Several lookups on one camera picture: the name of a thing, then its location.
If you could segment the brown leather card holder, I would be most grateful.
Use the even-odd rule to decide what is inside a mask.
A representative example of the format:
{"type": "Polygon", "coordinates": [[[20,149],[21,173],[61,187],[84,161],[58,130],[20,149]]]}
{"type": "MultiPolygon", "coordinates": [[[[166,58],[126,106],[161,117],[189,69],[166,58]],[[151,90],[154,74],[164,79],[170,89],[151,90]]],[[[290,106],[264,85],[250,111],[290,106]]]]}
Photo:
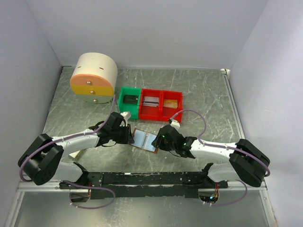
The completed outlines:
{"type": "Polygon", "coordinates": [[[135,128],[133,131],[134,143],[130,145],[132,147],[156,154],[158,152],[158,148],[155,148],[152,145],[152,142],[156,139],[156,137],[157,135],[155,134],[135,128]]]}

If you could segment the orange gold card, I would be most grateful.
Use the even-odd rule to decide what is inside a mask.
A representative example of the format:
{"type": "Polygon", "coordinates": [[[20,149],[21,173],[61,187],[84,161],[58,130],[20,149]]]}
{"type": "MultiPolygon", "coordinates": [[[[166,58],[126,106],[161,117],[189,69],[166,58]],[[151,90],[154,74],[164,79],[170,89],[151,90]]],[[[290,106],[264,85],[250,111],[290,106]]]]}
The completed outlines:
{"type": "Polygon", "coordinates": [[[175,99],[164,99],[163,100],[163,107],[177,109],[178,108],[178,101],[175,99]]]}

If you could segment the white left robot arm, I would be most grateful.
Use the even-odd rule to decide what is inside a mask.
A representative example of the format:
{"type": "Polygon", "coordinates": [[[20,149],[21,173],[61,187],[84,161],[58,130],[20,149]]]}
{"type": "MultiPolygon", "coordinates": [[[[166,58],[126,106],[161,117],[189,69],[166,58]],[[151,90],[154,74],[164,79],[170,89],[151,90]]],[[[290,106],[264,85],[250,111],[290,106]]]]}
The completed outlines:
{"type": "Polygon", "coordinates": [[[18,161],[20,174],[30,182],[43,185],[51,179],[68,180],[78,189],[87,186],[86,169],[79,163],[65,163],[62,158],[77,151],[114,144],[130,145],[134,142],[128,123],[130,112],[112,112],[105,121],[75,134],[50,137],[39,135],[18,161]]]}

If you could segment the black VIP card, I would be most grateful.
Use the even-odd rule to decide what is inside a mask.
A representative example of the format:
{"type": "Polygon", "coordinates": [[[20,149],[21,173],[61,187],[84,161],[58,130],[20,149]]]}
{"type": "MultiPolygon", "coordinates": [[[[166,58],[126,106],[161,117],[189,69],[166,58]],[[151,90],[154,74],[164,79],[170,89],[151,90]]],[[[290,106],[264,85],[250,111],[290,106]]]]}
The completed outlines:
{"type": "Polygon", "coordinates": [[[137,105],[139,96],[136,95],[124,95],[123,103],[137,105]]]}

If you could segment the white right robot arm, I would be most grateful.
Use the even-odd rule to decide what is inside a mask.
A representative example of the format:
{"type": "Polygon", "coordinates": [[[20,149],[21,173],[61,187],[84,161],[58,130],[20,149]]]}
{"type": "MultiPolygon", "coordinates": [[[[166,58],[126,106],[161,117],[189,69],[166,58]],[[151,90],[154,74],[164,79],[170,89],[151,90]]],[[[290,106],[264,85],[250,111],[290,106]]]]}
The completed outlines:
{"type": "Polygon", "coordinates": [[[217,182],[242,180],[249,186],[260,187],[269,175],[270,159],[250,141],[240,139],[236,143],[216,143],[200,140],[197,137],[184,137],[171,125],[162,127],[152,146],[164,151],[175,151],[184,158],[210,158],[230,165],[222,171],[213,168],[201,176],[201,184],[206,188],[217,182]]]}

